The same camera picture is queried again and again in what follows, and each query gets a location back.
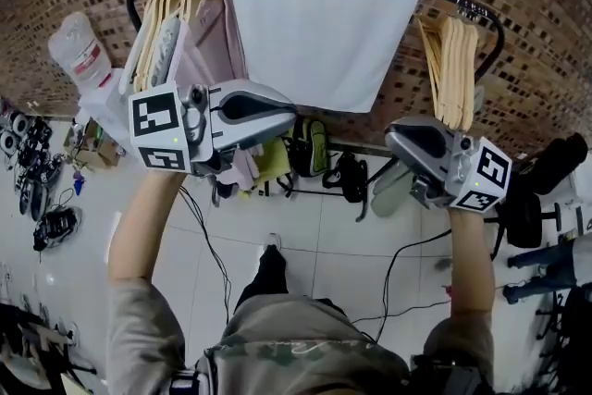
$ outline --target clothing rack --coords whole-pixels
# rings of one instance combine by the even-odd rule
[[[485,73],[491,68],[494,61],[498,59],[500,56],[501,50],[503,49],[503,45],[505,44],[505,35],[503,26],[501,25],[500,19],[491,12],[485,6],[478,4],[477,2],[473,2],[472,0],[446,0],[458,7],[458,11],[461,15],[468,18],[471,21],[476,21],[478,19],[487,19],[491,21],[490,27],[495,33],[498,34],[498,39],[496,41],[496,45],[494,46],[493,50],[485,57],[477,71],[475,72],[475,82],[479,81]],[[126,0],[126,7],[128,9],[129,19],[133,24],[136,31],[140,30],[142,26],[142,21],[140,16],[138,15],[138,11],[136,10],[135,0]],[[380,178],[387,170],[393,167],[399,158],[393,156],[383,167],[381,167],[377,173],[375,173],[372,177],[368,179],[366,182],[366,187],[370,185],[372,182],[376,181]]]

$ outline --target white tile floor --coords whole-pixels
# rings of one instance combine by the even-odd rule
[[[52,152],[59,152],[67,124],[55,124]],[[367,157],[370,173],[386,159]],[[97,368],[105,370],[106,265],[105,252],[117,212],[125,211],[138,187],[143,169],[132,157],[121,160],[110,171],[83,172],[81,196],[70,205],[83,210],[79,233],[62,246],[39,256],[32,249],[34,223],[19,215],[18,199],[12,193],[12,172],[0,172],[2,263],[10,269],[8,284],[13,302],[26,293],[33,308],[41,301],[55,322],[59,317],[75,321],[80,329],[81,351]],[[72,169],[66,167],[56,190],[71,186]],[[304,180],[303,186],[319,188]],[[281,235],[288,261],[290,291],[330,298],[353,320],[381,315],[384,277],[390,257],[402,245],[432,237],[448,228],[443,211],[427,211],[411,197],[394,216],[376,217],[368,210],[366,219],[355,223],[359,204],[342,198],[295,195],[232,199],[219,208],[210,205],[206,181],[188,178],[185,186],[201,206],[212,245],[224,261],[232,281],[230,305],[234,308],[242,288],[253,277],[261,243],[269,232]],[[495,226],[489,227],[493,239]],[[546,227],[550,237],[552,228]],[[498,285],[528,278],[528,270],[510,270],[505,259],[517,252],[504,244],[496,261]],[[447,300],[443,286],[450,284],[450,271],[438,272],[434,265],[450,256],[450,238],[416,246],[401,255],[390,278],[391,313],[417,304]],[[192,214],[178,198],[168,220],[163,246],[154,275],[156,287],[168,298],[187,341],[187,362],[216,343],[225,325],[222,277]],[[510,390],[528,379],[536,363],[538,347],[532,342],[531,326],[541,299],[509,306],[500,297],[493,317],[496,341],[497,390]],[[448,305],[413,310],[391,318],[381,342],[403,358],[419,353],[430,329],[447,316]],[[379,321],[363,321],[358,327],[375,335]],[[97,392],[105,392],[96,381]]]

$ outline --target person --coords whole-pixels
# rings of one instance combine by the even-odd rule
[[[509,304],[516,304],[529,296],[592,283],[592,234],[508,259],[508,267],[531,265],[541,265],[544,275],[533,277],[522,286],[506,285],[502,294]]]
[[[394,393],[409,385],[415,371],[410,374],[398,355],[360,332],[339,308],[288,294],[286,261],[278,239],[266,247],[258,273],[239,298],[221,341],[187,369],[179,323],[151,283],[163,230],[183,178],[149,171],[111,244],[106,372],[112,395],[354,395]],[[476,385],[487,388],[493,372],[490,325],[495,283],[483,218],[450,210],[450,222],[451,314],[431,331],[419,356],[425,359],[418,361],[472,371]],[[431,365],[424,366],[428,374],[434,373]]]

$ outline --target box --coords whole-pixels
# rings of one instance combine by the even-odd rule
[[[87,124],[84,135],[75,137],[70,128],[64,140],[64,150],[89,168],[116,167],[119,161],[117,143],[94,120]]]
[[[123,69],[114,68],[111,78],[101,87],[84,92],[78,101],[98,124],[126,151],[131,152],[128,98],[119,94]]]

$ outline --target leg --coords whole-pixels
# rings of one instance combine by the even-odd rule
[[[510,304],[513,304],[521,298],[542,295],[557,290],[567,290],[574,287],[575,284],[574,267],[572,265],[550,265],[546,276],[534,277],[522,287],[506,285],[503,288],[503,295]]]
[[[279,253],[276,245],[269,245],[264,254],[259,259],[259,270],[253,282],[245,287],[235,312],[245,301],[256,295],[273,295],[278,293],[288,293],[286,285],[286,260]]]
[[[574,242],[553,245],[546,249],[538,249],[532,252],[525,252],[515,255],[508,259],[508,266],[522,268],[530,265],[552,265],[561,262],[567,258],[572,258],[572,248]]]

